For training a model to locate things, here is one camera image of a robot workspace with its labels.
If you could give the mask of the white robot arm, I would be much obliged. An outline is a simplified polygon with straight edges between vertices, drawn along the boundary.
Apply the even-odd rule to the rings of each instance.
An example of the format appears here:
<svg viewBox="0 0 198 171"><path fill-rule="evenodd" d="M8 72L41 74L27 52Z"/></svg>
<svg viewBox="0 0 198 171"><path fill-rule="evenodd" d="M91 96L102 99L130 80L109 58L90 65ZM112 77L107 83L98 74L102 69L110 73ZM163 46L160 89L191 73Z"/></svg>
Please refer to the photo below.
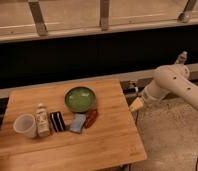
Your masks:
<svg viewBox="0 0 198 171"><path fill-rule="evenodd" d="M141 96L130 105L135 112L146 104L160 101L169 93L183 98L198 111L198 86L189 81L190 70L184 64L159 66L154 70L153 80L145 86Z"/></svg>

